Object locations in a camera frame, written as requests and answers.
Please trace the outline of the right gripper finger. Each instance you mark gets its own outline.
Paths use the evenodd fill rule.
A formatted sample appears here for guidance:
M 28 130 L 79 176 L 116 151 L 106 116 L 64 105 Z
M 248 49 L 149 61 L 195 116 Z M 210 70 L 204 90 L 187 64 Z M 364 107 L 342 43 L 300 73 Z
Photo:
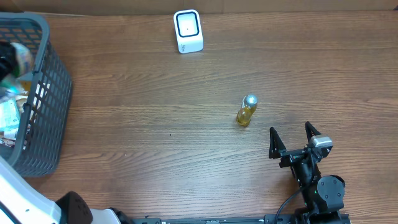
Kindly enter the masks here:
M 321 132 L 319 132 L 309 121 L 305 123 L 305 131 L 308 143 L 315 143 L 318 136 L 322 135 Z
M 269 146 L 269 158 L 270 159 L 278 159 L 283 156 L 283 154 L 287 151 L 284 143 L 279 137 L 278 132 L 274 127 L 270 128 L 270 146 Z

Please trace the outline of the green lid jar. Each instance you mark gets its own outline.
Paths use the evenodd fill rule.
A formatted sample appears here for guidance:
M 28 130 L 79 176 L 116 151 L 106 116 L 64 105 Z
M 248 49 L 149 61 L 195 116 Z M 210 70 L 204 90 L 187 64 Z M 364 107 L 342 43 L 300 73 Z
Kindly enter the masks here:
M 11 42 L 11 45 L 16 50 L 16 62 L 17 67 L 14 69 L 13 74 L 16 77 L 21 77 L 32 71 L 32 67 L 34 66 L 34 57 L 30 52 L 29 48 L 25 45 Z

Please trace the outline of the yellow dish soap bottle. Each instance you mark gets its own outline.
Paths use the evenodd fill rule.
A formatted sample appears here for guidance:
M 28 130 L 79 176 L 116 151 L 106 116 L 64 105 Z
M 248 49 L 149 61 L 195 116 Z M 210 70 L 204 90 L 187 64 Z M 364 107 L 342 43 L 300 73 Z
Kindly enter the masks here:
M 248 126 L 251 122 L 251 116 L 257 109 L 258 98 L 250 94 L 243 98 L 242 105 L 237 113 L 236 122 L 241 126 Z

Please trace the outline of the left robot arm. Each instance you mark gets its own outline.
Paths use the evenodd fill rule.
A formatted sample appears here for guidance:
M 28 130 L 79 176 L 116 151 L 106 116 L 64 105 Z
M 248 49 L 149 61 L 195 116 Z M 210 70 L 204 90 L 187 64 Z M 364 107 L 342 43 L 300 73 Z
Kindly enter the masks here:
M 16 95 L 16 78 L 31 70 L 30 61 L 28 50 L 1 42 L 1 102 Z M 122 224 L 132 220 L 116 208 L 89 208 L 73 191 L 54 202 L 38 193 L 1 158 L 1 223 Z

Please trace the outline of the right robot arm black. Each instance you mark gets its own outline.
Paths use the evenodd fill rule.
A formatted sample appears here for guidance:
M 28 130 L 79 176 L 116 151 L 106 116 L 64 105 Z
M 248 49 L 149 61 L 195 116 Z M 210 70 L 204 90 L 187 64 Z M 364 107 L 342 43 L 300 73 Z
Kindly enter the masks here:
M 275 128 L 270 128 L 269 158 L 280 159 L 281 168 L 289 167 L 299 189 L 279 207 L 268 220 L 271 223 L 347 224 L 351 220 L 340 213 L 344 208 L 345 181 L 338 175 L 322 176 L 317 164 L 326 158 L 333 141 L 319 132 L 310 122 L 305 123 L 308 143 L 302 149 L 288 151 Z M 284 207 L 297 195 L 305 206 L 294 214 L 282 216 Z

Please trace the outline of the white barcode scanner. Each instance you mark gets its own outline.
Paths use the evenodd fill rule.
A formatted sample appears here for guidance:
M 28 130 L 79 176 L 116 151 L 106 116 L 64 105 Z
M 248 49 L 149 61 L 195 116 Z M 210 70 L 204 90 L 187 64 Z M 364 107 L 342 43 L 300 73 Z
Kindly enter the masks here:
M 174 27 L 178 51 L 181 54 L 199 52 L 204 48 L 203 32 L 199 13 L 194 9 L 177 11 Z

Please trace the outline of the brown snack packet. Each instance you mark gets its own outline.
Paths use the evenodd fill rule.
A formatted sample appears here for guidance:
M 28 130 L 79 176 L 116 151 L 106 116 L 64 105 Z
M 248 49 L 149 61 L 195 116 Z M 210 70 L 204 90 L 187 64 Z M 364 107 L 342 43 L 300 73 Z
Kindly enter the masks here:
M 27 81 L 27 80 L 19 80 L 19 83 L 21 84 L 22 87 L 22 95 L 28 95 L 32 86 L 32 82 L 31 81 Z

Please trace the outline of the teal white pouch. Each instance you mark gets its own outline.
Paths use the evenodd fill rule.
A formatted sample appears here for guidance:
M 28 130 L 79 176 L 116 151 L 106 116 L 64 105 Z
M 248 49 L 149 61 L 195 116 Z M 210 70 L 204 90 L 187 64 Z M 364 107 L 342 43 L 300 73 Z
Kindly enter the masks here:
M 1 131 L 10 131 L 19 127 L 20 114 L 16 100 L 1 103 Z

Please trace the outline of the grey plastic shopping basket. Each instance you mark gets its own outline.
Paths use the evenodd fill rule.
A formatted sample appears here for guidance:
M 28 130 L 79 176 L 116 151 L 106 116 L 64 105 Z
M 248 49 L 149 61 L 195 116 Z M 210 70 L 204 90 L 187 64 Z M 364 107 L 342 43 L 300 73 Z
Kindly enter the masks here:
M 29 48 L 35 61 L 23 79 L 30 82 L 14 147 L 1 156 L 23 177 L 51 174 L 58 166 L 73 83 L 49 39 L 49 25 L 40 15 L 1 13 L 1 40 Z

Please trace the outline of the red white packet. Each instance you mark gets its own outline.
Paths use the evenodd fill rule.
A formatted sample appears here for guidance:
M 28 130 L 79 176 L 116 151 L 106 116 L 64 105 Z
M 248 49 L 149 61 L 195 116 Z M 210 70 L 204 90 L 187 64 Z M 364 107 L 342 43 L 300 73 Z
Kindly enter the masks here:
M 7 147 L 14 147 L 17 138 L 17 131 L 10 130 L 10 131 L 1 131 L 1 145 Z

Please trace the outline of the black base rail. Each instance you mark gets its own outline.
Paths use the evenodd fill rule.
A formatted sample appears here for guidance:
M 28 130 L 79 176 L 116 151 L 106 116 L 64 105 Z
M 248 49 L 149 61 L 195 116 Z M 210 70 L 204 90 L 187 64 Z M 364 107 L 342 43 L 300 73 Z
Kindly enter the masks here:
M 307 221 L 293 214 L 275 215 L 267 214 L 263 217 L 236 217 L 236 218 L 185 218 L 168 219 L 160 218 L 132 218 L 133 224 L 351 224 L 348 215 L 318 215 L 312 216 Z

